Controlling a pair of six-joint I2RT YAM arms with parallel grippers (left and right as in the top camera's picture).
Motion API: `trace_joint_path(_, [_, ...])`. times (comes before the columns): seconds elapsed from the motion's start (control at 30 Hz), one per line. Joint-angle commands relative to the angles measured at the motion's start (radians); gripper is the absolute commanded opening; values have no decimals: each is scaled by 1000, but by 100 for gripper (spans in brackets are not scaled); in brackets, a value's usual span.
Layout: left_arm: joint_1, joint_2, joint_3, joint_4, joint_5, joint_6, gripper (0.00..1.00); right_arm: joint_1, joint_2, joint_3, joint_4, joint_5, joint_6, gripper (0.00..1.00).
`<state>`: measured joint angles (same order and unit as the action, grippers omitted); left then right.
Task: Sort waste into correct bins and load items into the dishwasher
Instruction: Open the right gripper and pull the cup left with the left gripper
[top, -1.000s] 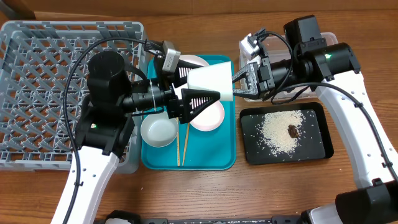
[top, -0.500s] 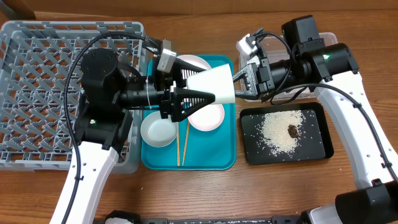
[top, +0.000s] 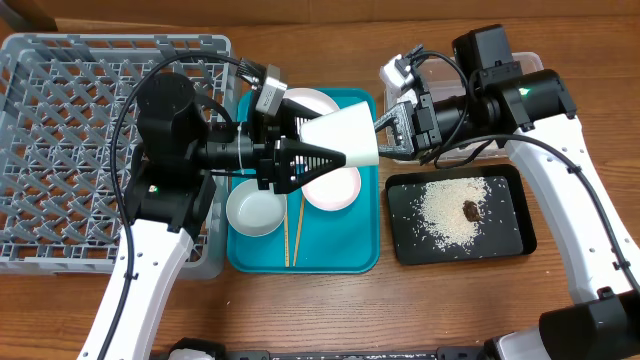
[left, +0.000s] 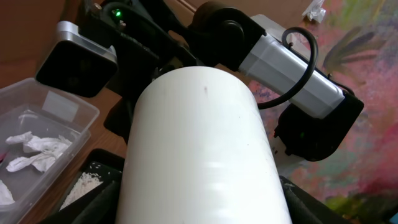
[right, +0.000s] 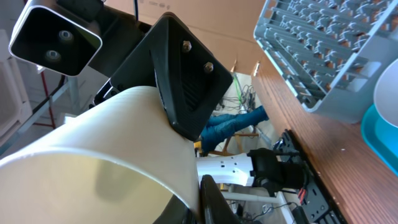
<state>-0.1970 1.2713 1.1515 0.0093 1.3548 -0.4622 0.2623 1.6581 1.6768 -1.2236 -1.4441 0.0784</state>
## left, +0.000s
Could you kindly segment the white napkin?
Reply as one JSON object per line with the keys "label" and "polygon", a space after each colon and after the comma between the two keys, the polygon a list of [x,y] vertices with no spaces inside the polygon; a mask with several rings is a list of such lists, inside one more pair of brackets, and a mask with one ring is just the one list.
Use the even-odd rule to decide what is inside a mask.
{"label": "white napkin", "polygon": [[34,156],[17,157],[12,160],[6,167],[8,172],[17,172],[29,165],[34,166],[39,172],[46,172],[72,145],[72,142],[61,135],[58,138],[40,138],[29,131],[8,137],[6,144],[22,144],[25,153],[37,153]]}
{"label": "white napkin", "polygon": [[0,205],[10,205],[14,202],[11,191],[7,188],[4,182],[0,180]]}

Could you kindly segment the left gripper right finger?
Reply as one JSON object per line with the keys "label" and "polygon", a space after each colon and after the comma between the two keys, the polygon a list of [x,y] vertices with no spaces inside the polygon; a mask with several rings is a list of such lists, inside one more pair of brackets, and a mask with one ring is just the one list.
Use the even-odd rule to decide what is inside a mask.
{"label": "left gripper right finger", "polygon": [[350,224],[326,205],[283,176],[279,176],[293,224]]}

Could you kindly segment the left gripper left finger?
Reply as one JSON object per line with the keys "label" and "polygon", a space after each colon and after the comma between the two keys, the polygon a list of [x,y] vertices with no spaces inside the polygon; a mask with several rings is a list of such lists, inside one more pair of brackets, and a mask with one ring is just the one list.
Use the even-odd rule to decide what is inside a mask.
{"label": "left gripper left finger", "polygon": [[40,224],[114,224],[120,185],[104,182]]}

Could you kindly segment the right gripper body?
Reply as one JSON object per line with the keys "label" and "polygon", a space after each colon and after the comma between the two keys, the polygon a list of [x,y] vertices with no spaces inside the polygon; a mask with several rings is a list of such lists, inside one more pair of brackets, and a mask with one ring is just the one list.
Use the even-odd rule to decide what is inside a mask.
{"label": "right gripper body", "polygon": [[117,74],[107,87],[123,98],[136,101],[158,70],[171,60],[184,67],[197,58],[169,35],[183,29],[163,1],[81,1],[79,33],[103,47],[114,47]]}

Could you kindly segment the white rice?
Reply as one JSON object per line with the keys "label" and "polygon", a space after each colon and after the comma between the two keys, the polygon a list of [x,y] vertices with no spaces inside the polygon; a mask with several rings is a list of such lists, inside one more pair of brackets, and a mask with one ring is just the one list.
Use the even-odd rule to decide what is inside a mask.
{"label": "white rice", "polygon": [[79,176],[75,185],[63,201],[60,210],[69,206],[91,190],[95,189],[103,183],[100,176],[100,168],[103,166],[99,162],[90,162],[86,169]]}

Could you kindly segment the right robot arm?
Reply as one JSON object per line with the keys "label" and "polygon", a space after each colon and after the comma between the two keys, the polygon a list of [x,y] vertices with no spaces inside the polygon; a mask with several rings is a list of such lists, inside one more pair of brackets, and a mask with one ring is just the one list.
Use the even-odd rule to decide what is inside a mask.
{"label": "right robot arm", "polygon": [[189,26],[163,1],[82,1],[78,18],[80,33],[104,47],[133,43],[159,57],[174,47],[184,65],[221,64],[268,87],[277,98],[259,109],[289,103],[274,133],[287,155],[326,159],[364,107],[351,89],[317,69],[317,42],[301,27],[275,39],[245,13],[216,2],[202,4]]}

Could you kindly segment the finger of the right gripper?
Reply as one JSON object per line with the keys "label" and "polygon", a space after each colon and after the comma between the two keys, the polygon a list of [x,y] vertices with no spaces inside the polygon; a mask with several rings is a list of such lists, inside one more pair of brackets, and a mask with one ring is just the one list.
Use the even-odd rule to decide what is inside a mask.
{"label": "finger of the right gripper", "polygon": [[104,127],[120,136],[127,144],[134,116],[136,101],[121,98],[109,111],[103,123]]}

